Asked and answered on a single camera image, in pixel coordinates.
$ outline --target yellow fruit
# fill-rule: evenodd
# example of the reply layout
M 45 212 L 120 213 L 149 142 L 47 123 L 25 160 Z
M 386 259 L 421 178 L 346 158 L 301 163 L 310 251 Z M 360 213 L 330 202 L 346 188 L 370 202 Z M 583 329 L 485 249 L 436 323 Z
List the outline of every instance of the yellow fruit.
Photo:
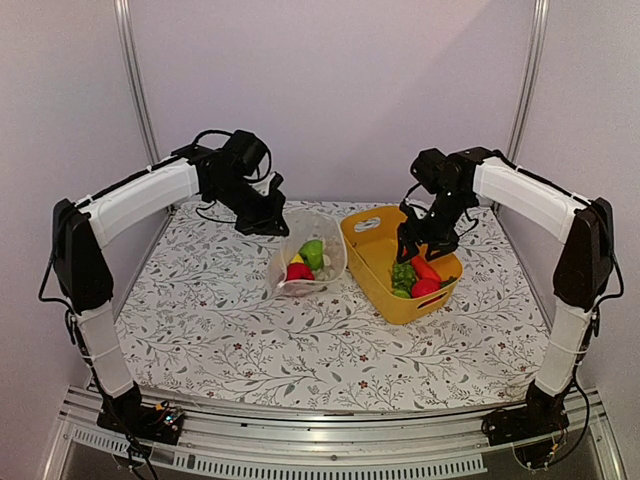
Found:
M 293 257 L 293 260 L 289 262 L 289 265 L 291 265 L 292 263 L 304 263 L 304 260 L 302 259 L 299 253 L 296 253 L 296 256 Z

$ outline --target white arm segment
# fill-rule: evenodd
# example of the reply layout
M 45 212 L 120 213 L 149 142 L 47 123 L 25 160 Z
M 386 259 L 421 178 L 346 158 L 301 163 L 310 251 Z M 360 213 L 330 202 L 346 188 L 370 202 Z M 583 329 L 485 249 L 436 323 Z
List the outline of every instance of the white arm segment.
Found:
M 131 225 L 163 208 L 198 193 L 196 168 L 178 160 L 117 188 L 80 209 L 90 213 L 89 223 L 104 249 Z M 111 302 L 77 315 L 78 328 L 100 384 L 117 397 L 133 387 L 115 331 Z
M 489 158 L 476 168 L 473 191 L 505 205 L 551 232 L 562 244 L 567 241 L 576 210 L 584 205 L 543 183 Z M 561 393 L 571 382 L 591 312 L 556 298 L 556 313 L 536 385 L 547 395 Z
M 567 241 L 574 211 L 584 208 L 576 200 L 518 173 L 495 157 L 476 168 L 473 191 L 534 221 L 562 244 Z
M 124 361 L 114 326 L 111 301 L 76 316 L 100 385 L 111 397 L 118 397 L 133 387 L 133 378 Z
M 137 178 L 82 208 L 101 249 L 143 218 L 198 193 L 196 167 L 186 160 Z
M 567 305 L 556 298 L 556 314 L 553 319 L 551 337 L 542 367 L 536 375 L 536 385 L 544 393 L 556 396 L 571 382 L 576 357 L 580 352 L 591 320 L 591 312 Z

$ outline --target red tomato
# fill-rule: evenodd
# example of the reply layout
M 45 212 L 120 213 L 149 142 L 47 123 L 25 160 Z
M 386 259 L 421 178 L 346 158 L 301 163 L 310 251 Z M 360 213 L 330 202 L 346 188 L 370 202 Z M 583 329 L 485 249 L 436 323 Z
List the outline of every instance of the red tomato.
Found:
M 416 255 L 411 259 L 411 266 L 416 271 L 418 278 L 432 278 L 433 280 L 437 280 L 438 283 L 442 282 L 438 272 L 436 272 L 420 255 Z
M 411 289 L 411 296 L 413 298 L 420 298 L 433 292 L 437 292 L 438 290 L 440 290 L 440 282 L 438 280 L 433 278 L 423 278 L 418 280 L 413 286 Z
M 304 263 L 292 263 L 287 267 L 287 280 L 315 280 L 313 272 Z

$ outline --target basket handle hole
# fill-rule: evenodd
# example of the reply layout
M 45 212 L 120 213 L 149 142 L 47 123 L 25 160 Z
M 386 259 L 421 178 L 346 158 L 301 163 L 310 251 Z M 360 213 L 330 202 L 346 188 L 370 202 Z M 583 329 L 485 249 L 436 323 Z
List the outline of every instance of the basket handle hole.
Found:
M 380 217 L 373 217 L 363 220 L 362 222 L 358 222 L 354 225 L 353 230 L 356 233 L 366 232 L 367 230 L 373 230 L 374 228 L 378 228 L 382 223 Z
M 418 308 L 424 308 L 427 305 L 431 305 L 432 303 L 437 302 L 438 300 L 442 300 L 444 297 L 447 296 L 447 292 L 441 293 L 440 295 L 438 295 L 437 297 L 433 297 L 430 298 L 429 300 L 427 300 L 426 302 L 421 303 L 420 305 L 418 305 Z

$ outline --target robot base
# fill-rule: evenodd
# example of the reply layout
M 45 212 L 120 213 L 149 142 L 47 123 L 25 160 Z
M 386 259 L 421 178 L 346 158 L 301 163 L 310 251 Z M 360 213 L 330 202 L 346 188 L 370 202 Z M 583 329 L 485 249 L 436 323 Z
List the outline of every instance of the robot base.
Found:
M 555 418 L 549 418 L 542 424 L 538 424 L 535 431 L 531 431 L 531 421 L 527 407 L 514 410 L 495 410 L 486 415 L 482 421 L 482 431 L 489 439 L 489 445 L 503 445 L 505 443 L 519 442 L 528 438 L 548 435 L 555 431 L 566 429 L 569 419 L 564 410 L 558 412 Z M 528 445 L 514 447 L 514 454 L 518 461 L 525 467 L 538 469 L 544 468 L 550 460 L 555 442 L 544 439 Z
M 163 418 L 160 418 L 155 423 L 146 422 L 144 419 L 156 418 L 158 419 L 158 411 L 153 407 L 139 407 L 140 408 L 140 421 L 136 422 L 135 426 L 128 426 L 129 432 L 138 439 L 150 440 L 152 442 L 165 443 L 168 445 L 177 445 L 180 434 L 182 433 L 182 425 L 184 423 L 184 416 L 180 415 L 171 424 L 165 423 L 167 418 L 166 414 Z M 100 412 L 98 416 L 98 426 L 112 432 L 125 434 L 125 430 L 122 428 L 122 422 L 116 420 L 113 415 L 106 411 Z

